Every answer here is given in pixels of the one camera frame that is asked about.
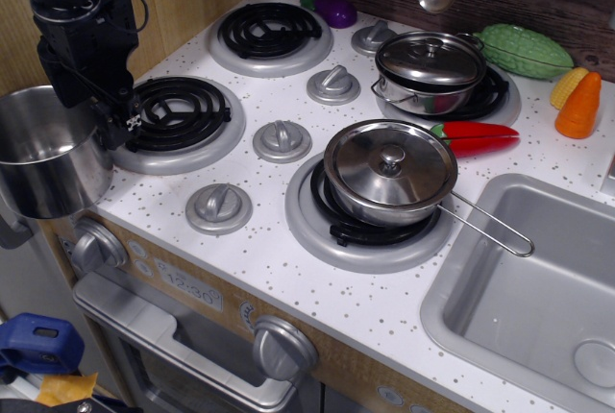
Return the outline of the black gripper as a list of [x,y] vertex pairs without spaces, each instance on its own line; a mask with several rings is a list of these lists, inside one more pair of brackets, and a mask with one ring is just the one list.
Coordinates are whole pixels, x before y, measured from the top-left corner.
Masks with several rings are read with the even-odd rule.
[[116,150],[138,137],[142,105],[128,57],[138,45],[132,0],[100,0],[93,9],[34,16],[43,69],[67,108],[93,97],[102,144]]

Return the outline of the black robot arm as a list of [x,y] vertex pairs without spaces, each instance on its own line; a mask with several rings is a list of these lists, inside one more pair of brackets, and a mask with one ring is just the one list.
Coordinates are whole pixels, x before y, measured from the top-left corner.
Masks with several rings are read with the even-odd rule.
[[93,110],[103,145],[137,137],[141,104],[128,68],[144,29],[132,0],[30,0],[37,54],[61,103]]

